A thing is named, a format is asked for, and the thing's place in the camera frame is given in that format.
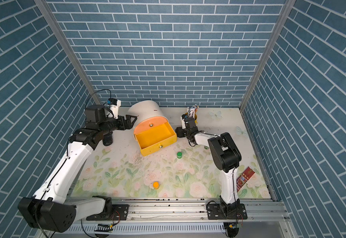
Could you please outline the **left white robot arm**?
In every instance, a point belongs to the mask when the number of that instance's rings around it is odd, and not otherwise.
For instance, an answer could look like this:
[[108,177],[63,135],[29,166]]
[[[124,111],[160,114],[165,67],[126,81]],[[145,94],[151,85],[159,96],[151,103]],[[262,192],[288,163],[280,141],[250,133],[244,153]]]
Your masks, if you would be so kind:
[[110,197],[95,196],[67,204],[67,194],[97,146],[110,145],[116,130],[130,130],[137,117],[118,115],[117,105],[91,105],[84,111],[85,125],[68,139],[66,152],[50,176],[31,197],[23,197],[18,210],[31,228],[63,233],[77,220],[113,217]]

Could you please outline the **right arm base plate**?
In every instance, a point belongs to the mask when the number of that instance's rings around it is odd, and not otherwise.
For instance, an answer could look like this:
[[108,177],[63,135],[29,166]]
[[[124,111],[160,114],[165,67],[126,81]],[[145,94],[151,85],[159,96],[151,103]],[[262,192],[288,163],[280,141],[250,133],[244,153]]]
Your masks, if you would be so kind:
[[229,210],[220,204],[210,202],[206,205],[206,212],[209,220],[246,220],[248,218],[242,203],[237,208]]

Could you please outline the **yellow drawer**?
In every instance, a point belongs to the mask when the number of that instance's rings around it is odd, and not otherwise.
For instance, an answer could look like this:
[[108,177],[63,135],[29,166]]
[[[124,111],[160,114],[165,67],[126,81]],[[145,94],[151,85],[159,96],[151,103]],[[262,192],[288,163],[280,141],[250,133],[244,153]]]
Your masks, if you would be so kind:
[[140,153],[142,156],[148,156],[152,153],[158,152],[177,141],[177,134],[169,122],[136,133],[134,134],[134,137],[140,147]]

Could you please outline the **orange top drawer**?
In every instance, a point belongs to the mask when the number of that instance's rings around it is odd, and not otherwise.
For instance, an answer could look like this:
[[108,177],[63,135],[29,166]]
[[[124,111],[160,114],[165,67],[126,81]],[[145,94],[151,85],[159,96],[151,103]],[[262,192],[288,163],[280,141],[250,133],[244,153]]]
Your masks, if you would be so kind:
[[168,122],[168,119],[162,116],[151,117],[149,119],[145,119],[138,123],[134,128],[134,134],[140,134],[144,131],[147,131],[151,128],[155,128],[157,126],[163,125]]

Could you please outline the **green paint can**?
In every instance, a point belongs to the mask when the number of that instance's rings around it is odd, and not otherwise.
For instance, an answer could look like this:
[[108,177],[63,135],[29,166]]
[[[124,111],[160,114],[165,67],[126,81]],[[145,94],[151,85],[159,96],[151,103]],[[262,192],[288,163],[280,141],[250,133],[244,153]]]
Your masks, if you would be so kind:
[[178,159],[181,159],[182,156],[183,156],[183,154],[182,154],[181,152],[178,152],[178,153],[177,153],[177,158],[178,158]]

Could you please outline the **orange paint can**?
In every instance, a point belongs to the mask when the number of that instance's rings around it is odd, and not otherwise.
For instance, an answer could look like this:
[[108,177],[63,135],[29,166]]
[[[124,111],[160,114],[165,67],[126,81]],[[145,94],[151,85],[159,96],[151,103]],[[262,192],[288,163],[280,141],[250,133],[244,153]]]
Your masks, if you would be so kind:
[[153,188],[154,189],[159,189],[159,187],[160,187],[160,184],[158,181],[153,182]]

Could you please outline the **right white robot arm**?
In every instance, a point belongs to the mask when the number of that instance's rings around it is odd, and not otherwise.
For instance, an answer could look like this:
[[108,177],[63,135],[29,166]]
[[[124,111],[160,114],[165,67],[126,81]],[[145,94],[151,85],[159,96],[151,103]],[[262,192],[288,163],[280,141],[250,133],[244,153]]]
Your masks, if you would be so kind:
[[186,138],[190,146],[206,146],[210,149],[213,162],[220,170],[220,204],[224,210],[236,210],[240,207],[237,195],[237,168],[242,159],[241,153],[229,133],[220,135],[200,131],[194,118],[183,115],[181,127],[176,128],[179,138]]

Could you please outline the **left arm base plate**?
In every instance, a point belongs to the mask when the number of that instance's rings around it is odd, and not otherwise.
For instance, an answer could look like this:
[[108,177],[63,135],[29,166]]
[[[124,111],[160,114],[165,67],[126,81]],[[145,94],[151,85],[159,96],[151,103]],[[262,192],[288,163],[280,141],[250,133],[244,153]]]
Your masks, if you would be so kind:
[[86,218],[87,221],[125,221],[128,216],[128,204],[113,204],[104,208],[103,212]]

